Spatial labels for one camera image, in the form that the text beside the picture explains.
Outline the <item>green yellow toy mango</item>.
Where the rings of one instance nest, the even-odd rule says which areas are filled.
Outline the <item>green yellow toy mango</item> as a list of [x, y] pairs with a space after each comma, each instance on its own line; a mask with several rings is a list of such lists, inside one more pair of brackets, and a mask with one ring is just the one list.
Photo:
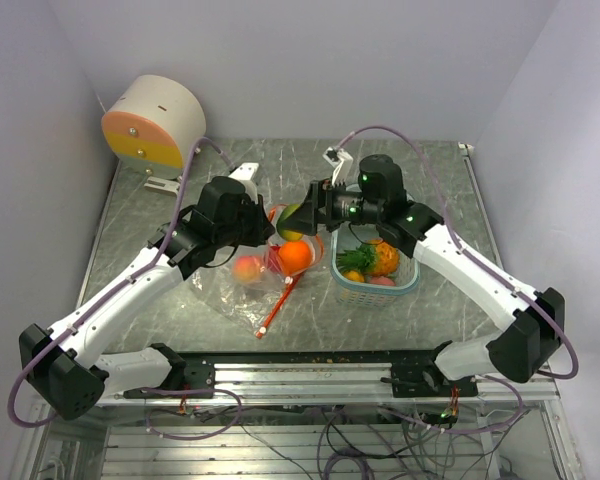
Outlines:
[[278, 216], [276, 221], [276, 231], [277, 234], [285, 241], [285, 242], [297, 242], [303, 238], [303, 234], [301, 232], [295, 231], [289, 228], [288, 219], [292, 216], [292, 214], [299, 208], [299, 204], [289, 204], [283, 208], [281, 213]]

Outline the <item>toy orange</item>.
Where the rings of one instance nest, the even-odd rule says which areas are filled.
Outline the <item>toy orange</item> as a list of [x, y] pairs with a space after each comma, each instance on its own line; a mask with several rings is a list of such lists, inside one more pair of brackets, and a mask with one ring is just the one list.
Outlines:
[[308, 268], [313, 262], [313, 253], [304, 241], [291, 241], [283, 244], [278, 250], [283, 270], [294, 275]]

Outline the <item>toy peach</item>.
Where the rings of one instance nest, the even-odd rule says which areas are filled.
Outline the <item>toy peach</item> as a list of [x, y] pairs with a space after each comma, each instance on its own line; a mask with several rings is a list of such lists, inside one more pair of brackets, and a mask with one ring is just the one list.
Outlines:
[[262, 258], [245, 255], [237, 258], [232, 267], [233, 279], [242, 285], [251, 285], [261, 281], [265, 270]]

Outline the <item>red toy apple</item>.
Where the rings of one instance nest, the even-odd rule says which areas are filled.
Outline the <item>red toy apple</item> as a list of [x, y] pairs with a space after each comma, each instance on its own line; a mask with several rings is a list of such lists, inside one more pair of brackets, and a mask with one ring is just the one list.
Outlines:
[[284, 262], [279, 255], [279, 250], [279, 245], [269, 245], [264, 254], [264, 262], [269, 271], [280, 276], [285, 276], [286, 269]]

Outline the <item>clear orange zip top bag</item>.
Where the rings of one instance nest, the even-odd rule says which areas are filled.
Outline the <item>clear orange zip top bag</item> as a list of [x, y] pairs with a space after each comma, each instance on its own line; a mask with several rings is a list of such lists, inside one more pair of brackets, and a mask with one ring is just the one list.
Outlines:
[[[200, 269], [193, 274], [190, 285], [194, 294], [207, 306], [232, 322], [243, 326], [255, 335], [263, 338], [269, 327], [288, 300], [302, 276], [318, 266], [324, 255], [324, 244], [318, 236], [306, 236], [300, 241], [306, 242], [312, 250], [313, 262], [303, 271], [294, 275], [280, 276], [269, 271], [264, 262], [264, 254], [269, 245], [286, 242], [274, 233], [266, 245], [260, 247], [241, 247], [232, 260], [215, 269]], [[260, 282], [242, 285], [232, 276], [234, 261], [240, 256], [256, 255], [262, 258], [265, 270]]]

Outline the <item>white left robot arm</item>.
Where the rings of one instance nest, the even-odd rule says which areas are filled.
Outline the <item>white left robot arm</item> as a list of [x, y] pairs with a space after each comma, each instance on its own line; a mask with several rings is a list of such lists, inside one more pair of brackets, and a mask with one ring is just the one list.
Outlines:
[[23, 380], [64, 420], [74, 420], [101, 397], [152, 388], [172, 397], [183, 387], [179, 357], [164, 346], [105, 354], [113, 337], [154, 300], [201, 268], [215, 267], [218, 251], [266, 243], [274, 228], [245, 163], [204, 185], [196, 204], [177, 212], [131, 264], [74, 313], [19, 336]]

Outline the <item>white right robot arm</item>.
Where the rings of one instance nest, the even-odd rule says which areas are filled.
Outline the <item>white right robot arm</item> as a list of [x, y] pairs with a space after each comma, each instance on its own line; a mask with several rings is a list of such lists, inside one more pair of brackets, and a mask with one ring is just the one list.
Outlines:
[[555, 289], [539, 291], [516, 280], [449, 230], [448, 221], [408, 197], [401, 168], [387, 155], [359, 164], [357, 188], [333, 179], [311, 183], [303, 202], [279, 222], [282, 231], [314, 236], [342, 224], [371, 225], [385, 244], [416, 260], [462, 291], [498, 331], [436, 347], [420, 375], [439, 396], [456, 380], [499, 373], [516, 383], [538, 374], [563, 344], [565, 300]]

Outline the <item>small yellow toy fruit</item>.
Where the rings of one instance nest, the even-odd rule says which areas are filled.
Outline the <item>small yellow toy fruit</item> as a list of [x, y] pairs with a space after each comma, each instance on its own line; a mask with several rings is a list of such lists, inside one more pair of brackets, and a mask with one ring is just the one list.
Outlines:
[[341, 275], [350, 282], [365, 283], [366, 278], [363, 273], [357, 270], [347, 270], [341, 273]]

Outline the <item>toy pineapple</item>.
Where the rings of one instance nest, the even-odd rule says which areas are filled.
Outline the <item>toy pineapple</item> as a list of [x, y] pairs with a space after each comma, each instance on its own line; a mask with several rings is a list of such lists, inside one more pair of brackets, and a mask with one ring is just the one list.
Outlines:
[[336, 254], [336, 266], [343, 273], [357, 271], [372, 277], [389, 276], [398, 269], [399, 264], [398, 250], [381, 239], [361, 243], [355, 249]]

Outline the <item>light blue plastic basket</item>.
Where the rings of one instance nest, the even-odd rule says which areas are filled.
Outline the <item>light blue plastic basket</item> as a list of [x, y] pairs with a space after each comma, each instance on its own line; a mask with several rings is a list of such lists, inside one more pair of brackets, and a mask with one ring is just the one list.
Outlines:
[[361, 243], [375, 239], [381, 238], [373, 225], [345, 223], [332, 234], [330, 272], [337, 285], [336, 298], [339, 301], [369, 307], [385, 307], [417, 286], [420, 277], [419, 263], [407, 257], [396, 247], [400, 253], [399, 267], [393, 274], [386, 276], [394, 280], [395, 286], [369, 284], [367, 280], [370, 276], [367, 275], [365, 275], [365, 283], [350, 282], [341, 275], [342, 272], [336, 266], [336, 254], [355, 249]]

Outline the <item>pink toy fruit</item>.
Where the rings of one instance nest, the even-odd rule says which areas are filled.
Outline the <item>pink toy fruit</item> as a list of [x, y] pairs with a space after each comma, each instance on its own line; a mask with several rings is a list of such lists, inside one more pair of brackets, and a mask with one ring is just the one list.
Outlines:
[[395, 286], [394, 280], [391, 279], [390, 277], [386, 277], [386, 276], [370, 276], [368, 278], [367, 282], [372, 285], [380, 285], [380, 286], [388, 286], [388, 287]]

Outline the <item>white cylindrical drawer box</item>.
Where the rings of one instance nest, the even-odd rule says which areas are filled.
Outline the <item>white cylindrical drawer box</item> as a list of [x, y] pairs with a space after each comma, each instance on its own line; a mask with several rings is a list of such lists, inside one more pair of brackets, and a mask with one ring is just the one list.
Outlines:
[[181, 175], [207, 122], [191, 91], [147, 74], [137, 77], [103, 115], [101, 127], [107, 144], [127, 166], [171, 180]]

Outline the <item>small white metal bracket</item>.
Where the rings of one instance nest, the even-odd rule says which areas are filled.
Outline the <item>small white metal bracket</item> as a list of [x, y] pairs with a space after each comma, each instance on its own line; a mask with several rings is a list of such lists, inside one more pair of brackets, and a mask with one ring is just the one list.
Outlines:
[[167, 180], [155, 176], [150, 176], [144, 183], [144, 188], [148, 191], [158, 192], [176, 196], [180, 190], [180, 182], [178, 180]]

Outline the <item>white corner bracket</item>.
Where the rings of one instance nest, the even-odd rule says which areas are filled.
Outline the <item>white corner bracket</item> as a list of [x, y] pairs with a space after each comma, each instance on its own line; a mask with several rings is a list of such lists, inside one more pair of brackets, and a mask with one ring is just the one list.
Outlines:
[[459, 142], [458, 147], [466, 156], [472, 156], [474, 154], [475, 148], [470, 144]]

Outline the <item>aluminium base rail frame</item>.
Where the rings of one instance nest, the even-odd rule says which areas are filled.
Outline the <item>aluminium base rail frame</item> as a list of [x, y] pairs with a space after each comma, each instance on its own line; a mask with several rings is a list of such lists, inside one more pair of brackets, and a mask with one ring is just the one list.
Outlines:
[[[76, 418], [92, 406], [125, 399], [155, 401], [158, 386], [171, 371], [169, 361], [152, 349], [135, 354], [106, 355], [85, 368], [72, 361], [51, 367], [44, 398], [65, 417]], [[555, 383], [534, 377], [516, 384], [492, 374], [446, 381], [436, 389], [423, 377], [423, 351], [345, 352], [309, 354], [195, 354], [193, 363], [209, 366], [215, 374], [211, 388], [166, 390], [201, 403], [222, 402], [231, 391], [251, 404], [283, 403], [394, 403], [408, 399], [443, 401], [457, 389], [463, 399], [507, 401], [522, 397], [530, 401], [553, 400]]]

